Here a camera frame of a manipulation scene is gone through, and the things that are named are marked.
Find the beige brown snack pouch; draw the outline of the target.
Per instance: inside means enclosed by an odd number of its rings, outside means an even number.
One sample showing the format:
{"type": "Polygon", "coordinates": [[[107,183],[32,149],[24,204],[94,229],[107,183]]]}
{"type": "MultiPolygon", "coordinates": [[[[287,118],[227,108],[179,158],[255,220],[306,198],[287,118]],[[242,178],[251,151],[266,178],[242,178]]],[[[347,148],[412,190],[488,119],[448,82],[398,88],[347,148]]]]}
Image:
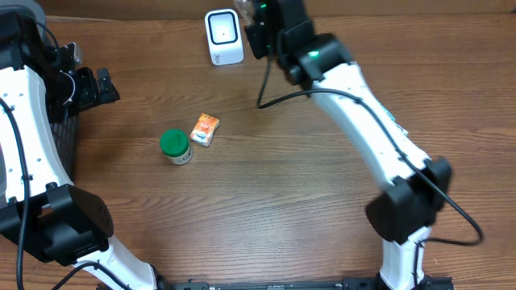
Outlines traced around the beige brown snack pouch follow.
{"type": "Polygon", "coordinates": [[[258,23],[257,20],[257,10],[258,10],[258,1],[257,0],[234,0],[233,1],[236,9],[239,11],[243,19],[246,21],[247,25],[255,25],[258,23]]]}

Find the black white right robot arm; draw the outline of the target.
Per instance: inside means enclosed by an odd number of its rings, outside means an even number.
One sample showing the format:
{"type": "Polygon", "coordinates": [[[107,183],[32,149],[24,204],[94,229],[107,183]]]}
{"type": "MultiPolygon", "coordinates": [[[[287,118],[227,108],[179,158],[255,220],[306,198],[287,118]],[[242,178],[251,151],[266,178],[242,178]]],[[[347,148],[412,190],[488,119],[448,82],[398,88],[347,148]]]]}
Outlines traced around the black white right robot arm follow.
{"type": "Polygon", "coordinates": [[[301,1],[238,1],[253,55],[277,63],[289,83],[341,128],[371,171],[380,193],[366,216],[382,240],[373,278],[346,278],[344,289],[450,289],[449,278],[422,269],[438,212],[451,203],[451,165],[432,160],[407,137],[368,87],[339,39],[319,34],[301,1]]]}

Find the green lidded jar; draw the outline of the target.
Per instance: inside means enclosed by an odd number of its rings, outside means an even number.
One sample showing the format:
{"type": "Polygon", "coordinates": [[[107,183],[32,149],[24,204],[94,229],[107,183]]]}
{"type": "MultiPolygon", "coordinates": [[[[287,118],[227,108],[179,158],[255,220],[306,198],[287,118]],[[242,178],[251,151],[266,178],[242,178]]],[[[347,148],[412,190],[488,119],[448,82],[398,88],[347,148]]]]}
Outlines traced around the green lidded jar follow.
{"type": "Polygon", "coordinates": [[[193,157],[189,137],[179,129],[170,129],[162,134],[160,149],[176,165],[187,164],[193,157]]]}

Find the orange tissue pack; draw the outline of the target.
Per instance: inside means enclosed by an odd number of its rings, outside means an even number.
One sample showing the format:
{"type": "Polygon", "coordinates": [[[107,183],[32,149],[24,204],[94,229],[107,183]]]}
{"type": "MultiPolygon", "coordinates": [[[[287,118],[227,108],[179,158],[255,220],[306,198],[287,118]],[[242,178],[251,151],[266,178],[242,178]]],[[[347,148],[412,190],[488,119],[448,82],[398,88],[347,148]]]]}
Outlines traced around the orange tissue pack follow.
{"type": "Polygon", "coordinates": [[[189,137],[195,143],[209,147],[214,137],[214,131],[218,128],[219,124],[220,121],[218,118],[202,113],[189,137]]]}

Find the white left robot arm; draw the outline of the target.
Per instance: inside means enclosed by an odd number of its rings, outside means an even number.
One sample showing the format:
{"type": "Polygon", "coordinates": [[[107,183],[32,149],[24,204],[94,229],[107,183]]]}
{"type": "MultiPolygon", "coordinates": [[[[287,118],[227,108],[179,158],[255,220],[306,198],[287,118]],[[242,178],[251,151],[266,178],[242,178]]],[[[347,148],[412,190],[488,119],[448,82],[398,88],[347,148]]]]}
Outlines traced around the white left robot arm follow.
{"type": "Polygon", "coordinates": [[[115,236],[105,202],[76,187],[69,165],[80,112],[119,100],[109,72],[59,45],[33,1],[1,4],[1,233],[17,256],[87,271],[110,289],[165,289],[167,282],[115,236]]]}

